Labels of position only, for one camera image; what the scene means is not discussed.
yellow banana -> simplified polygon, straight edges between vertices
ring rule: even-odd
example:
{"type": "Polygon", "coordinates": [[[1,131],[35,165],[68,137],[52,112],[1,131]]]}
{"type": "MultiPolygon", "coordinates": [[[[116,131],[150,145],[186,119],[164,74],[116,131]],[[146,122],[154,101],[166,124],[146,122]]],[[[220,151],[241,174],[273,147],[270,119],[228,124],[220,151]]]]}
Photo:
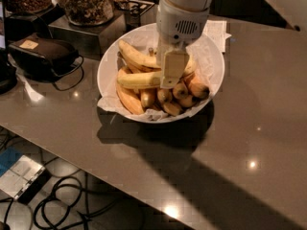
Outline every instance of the yellow banana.
{"type": "Polygon", "coordinates": [[[155,88],[140,89],[140,99],[144,108],[150,108],[155,103],[155,88]]]}
{"type": "Polygon", "coordinates": [[[207,99],[210,94],[210,82],[208,78],[201,80],[195,73],[184,78],[184,82],[190,93],[202,100],[207,99]]]}
{"type": "Polygon", "coordinates": [[[180,80],[173,88],[173,95],[176,99],[184,99],[189,95],[188,88],[184,81],[180,80]]]}
{"type": "Polygon", "coordinates": [[[161,68],[156,64],[155,57],[141,53],[123,39],[119,40],[118,47],[124,59],[136,67],[161,68]]]}
{"type": "Polygon", "coordinates": [[[149,73],[135,73],[119,76],[117,82],[128,89],[157,88],[160,86],[161,71],[149,73]]]}
{"type": "Polygon", "coordinates": [[[188,95],[186,98],[177,100],[177,102],[183,108],[190,108],[198,102],[198,99],[193,95],[188,95]]]}
{"type": "MultiPolygon", "coordinates": [[[[123,66],[117,74],[117,78],[125,75],[132,75],[130,69],[127,66],[123,66]]],[[[144,109],[141,101],[134,93],[133,89],[127,89],[115,82],[117,95],[123,104],[123,106],[132,114],[143,114],[144,109]]]]}
{"type": "Polygon", "coordinates": [[[168,88],[156,88],[156,96],[161,104],[169,103],[173,99],[172,91],[168,88]]]}
{"type": "Polygon", "coordinates": [[[181,106],[175,102],[163,103],[161,106],[166,113],[174,117],[176,117],[177,115],[183,112],[183,109],[181,108],[181,106]]]}

floor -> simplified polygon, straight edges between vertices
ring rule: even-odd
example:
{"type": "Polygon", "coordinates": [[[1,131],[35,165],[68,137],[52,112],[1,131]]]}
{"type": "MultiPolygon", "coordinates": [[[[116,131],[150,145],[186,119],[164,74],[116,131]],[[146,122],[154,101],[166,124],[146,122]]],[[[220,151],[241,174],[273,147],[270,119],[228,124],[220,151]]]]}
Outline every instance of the floor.
{"type": "Polygon", "coordinates": [[[11,230],[189,229],[0,127],[0,153],[8,147],[44,165],[51,175],[28,204],[11,204],[0,194],[0,222],[11,230]]]}

countertop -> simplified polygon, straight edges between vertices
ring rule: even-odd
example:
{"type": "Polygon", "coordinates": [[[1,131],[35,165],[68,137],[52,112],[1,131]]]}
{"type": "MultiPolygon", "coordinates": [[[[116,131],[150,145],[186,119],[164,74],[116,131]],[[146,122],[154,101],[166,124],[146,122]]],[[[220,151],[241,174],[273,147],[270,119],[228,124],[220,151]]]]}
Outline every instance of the countertop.
{"type": "Polygon", "coordinates": [[[100,62],[87,58],[70,90],[20,79],[0,96],[0,126],[194,229],[307,228],[307,42],[227,22],[223,85],[191,119],[155,126],[104,112],[100,62]]]}

white bowl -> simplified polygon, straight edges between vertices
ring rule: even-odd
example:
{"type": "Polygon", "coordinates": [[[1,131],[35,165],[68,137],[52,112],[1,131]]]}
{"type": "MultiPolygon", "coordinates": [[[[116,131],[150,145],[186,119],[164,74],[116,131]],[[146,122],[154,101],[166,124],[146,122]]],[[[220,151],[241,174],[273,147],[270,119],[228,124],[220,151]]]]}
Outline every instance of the white bowl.
{"type": "Polygon", "coordinates": [[[156,24],[153,23],[124,34],[107,49],[100,62],[97,75],[98,88],[102,95],[102,98],[98,102],[100,108],[105,111],[117,112],[137,122],[162,124],[186,117],[192,117],[212,100],[223,82],[224,58],[215,43],[208,36],[202,34],[196,42],[188,46],[187,51],[189,54],[192,54],[193,58],[199,63],[199,73],[206,74],[210,78],[211,93],[209,99],[199,102],[197,105],[176,117],[168,116],[164,112],[156,113],[155,111],[150,114],[133,115],[123,107],[115,89],[117,72],[123,64],[117,57],[117,53],[119,52],[118,41],[124,39],[141,52],[147,54],[149,48],[156,47],[158,37],[156,24]]]}

black pouch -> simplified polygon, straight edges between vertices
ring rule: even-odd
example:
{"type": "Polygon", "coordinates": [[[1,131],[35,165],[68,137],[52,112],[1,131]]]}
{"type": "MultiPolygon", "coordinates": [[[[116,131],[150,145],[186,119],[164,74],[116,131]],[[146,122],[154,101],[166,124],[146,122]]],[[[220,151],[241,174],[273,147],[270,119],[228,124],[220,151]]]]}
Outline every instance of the black pouch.
{"type": "Polygon", "coordinates": [[[37,34],[10,44],[9,53],[24,76],[34,81],[55,82],[81,66],[74,64],[80,55],[70,43],[37,34]]]}

